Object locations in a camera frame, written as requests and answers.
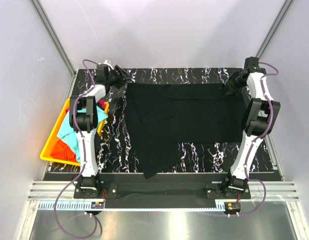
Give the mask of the orange t shirt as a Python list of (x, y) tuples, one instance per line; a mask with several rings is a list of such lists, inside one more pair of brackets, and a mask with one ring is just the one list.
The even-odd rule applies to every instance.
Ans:
[(56, 144), (51, 150), (50, 156), (53, 159), (68, 161), (68, 162), (76, 162), (76, 154), (71, 150), (71, 148), (63, 142), (61, 139), (58, 139)]

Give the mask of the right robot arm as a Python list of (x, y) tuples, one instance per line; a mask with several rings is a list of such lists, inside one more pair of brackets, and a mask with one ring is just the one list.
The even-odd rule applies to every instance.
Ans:
[(281, 108), (267, 86), (267, 77), (276, 76), (279, 71), (274, 68), (274, 73), (267, 73), (260, 64), (258, 57), (247, 57), (243, 69), (235, 71), (222, 86), (227, 89), (226, 95), (236, 96), (247, 87), (251, 96), (241, 122), (242, 141), (238, 154), (220, 186), (225, 198), (236, 198), (248, 189), (253, 159), (265, 136), (271, 133)]

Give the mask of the teal t shirt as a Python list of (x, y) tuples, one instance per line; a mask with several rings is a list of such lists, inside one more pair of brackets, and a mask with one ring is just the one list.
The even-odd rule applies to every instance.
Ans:
[(65, 117), (60, 125), (60, 129), (57, 133), (57, 137), (61, 139), (64, 143), (66, 143), (70, 149), (76, 155), (76, 162), (80, 163), (80, 150), (79, 150), (79, 142), (76, 136), (76, 132), (70, 126), (69, 123), (69, 108), (65, 110)]

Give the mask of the aluminium frame rail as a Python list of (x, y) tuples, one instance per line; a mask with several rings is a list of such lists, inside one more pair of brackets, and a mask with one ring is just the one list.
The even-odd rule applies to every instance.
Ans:
[(38, 15), (41, 23), (43, 24), (48, 36), (50, 37), (54, 47), (56, 48), (61, 60), (63, 61), (66, 69), (70, 73), (72, 77), (76, 74), (76, 69), (74, 68), (73, 64), (70, 61), (70, 58), (68, 57), (61, 41), (59, 40), (56, 31), (53, 28), (53, 25), (51, 21), (49, 20), (49, 17), (47, 13), (45, 12), (41, 1), (40, 0), (30, 0), (30, 3), (32, 4), (36, 14)]

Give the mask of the yellow plastic bin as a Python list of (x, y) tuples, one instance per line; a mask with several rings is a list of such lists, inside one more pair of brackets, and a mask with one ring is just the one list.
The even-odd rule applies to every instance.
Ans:
[[(83, 107), (73, 112), (72, 98), (66, 100), (63, 108), (54, 124), (54, 127), (41, 151), (40, 158), (49, 162), (62, 164), (70, 164), (74, 166), (82, 166), (86, 163), (92, 165), (97, 161), (97, 154), (100, 150), (100, 136), (97, 134), (97, 127), (102, 120), (108, 118), (109, 103), (105, 102), (106, 108), (102, 110), (98, 107), (95, 100), (88, 100), (88, 108)], [(66, 115), (66, 109), (69, 108), (69, 124), (73, 128), (78, 140), (80, 162), (70, 162), (65, 160), (54, 159), (50, 156), (53, 147), (58, 141), (57, 134), (59, 132), (62, 121)]]

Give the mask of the magenta t shirt in bin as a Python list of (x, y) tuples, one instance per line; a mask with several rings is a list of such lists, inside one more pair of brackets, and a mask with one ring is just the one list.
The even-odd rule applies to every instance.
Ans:
[(102, 110), (105, 110), (106, 104), (104, 100), (99, 100), (97, 103), (98, 107), (101, 108)]

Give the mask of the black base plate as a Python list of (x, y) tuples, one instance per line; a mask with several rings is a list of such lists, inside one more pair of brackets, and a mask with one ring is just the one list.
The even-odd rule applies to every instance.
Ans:
[[(74, 173), (47, 173), (40, 196), (45, 200), (55, 199), (76, 176)], [(206, 202), (226, 199), (221, 193), (215, 192), (220, 190), (218, 187), (226, 178), (226, 173), (158, 173), (149, 179), (142, 173), (101, 173), (99, 176), (103, 188), (106, 189), (106, 201), (116, 205), (157, 203), (168, 207), (203, 207), (206, 206)], [(272, 182), (281, 181), (278, 171), (253, 172), (250, 177), (264, 183), (267, 188), (266, 197), (270, 197)], [(75, 188), (71, 183), (60, 198), (72, 200)], [(262, 184), (250, 181), (240, 199), (260, 202), (263, 197)]]

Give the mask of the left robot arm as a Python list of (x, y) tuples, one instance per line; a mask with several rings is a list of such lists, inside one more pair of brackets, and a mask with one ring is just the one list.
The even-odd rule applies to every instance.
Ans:
[(80, 157), (80, 172), (74, 178), (75, 198), (106, 197), (96, 161), (95, 135), (99, 126), (97, 102), (109, 93), (112, 86), (119, 89), (129, 79), (130, 76), (122, 68), (112, 66), (109, 60), (105, 60), (96, 64), (91, 87), (70, 98), (69, 125), (76, 135)]

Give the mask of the black t shirt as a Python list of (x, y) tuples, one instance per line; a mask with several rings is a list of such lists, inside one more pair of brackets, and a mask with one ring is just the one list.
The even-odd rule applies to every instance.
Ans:
[[(246, 110), (242, 95), (225, 95), (221, 84), (129, 83), (126, 88), (125, 124), (139, 160), (147, 158), (151, 144), (239, 143)], [(144, 168), (145, 178), (160, 168)]]

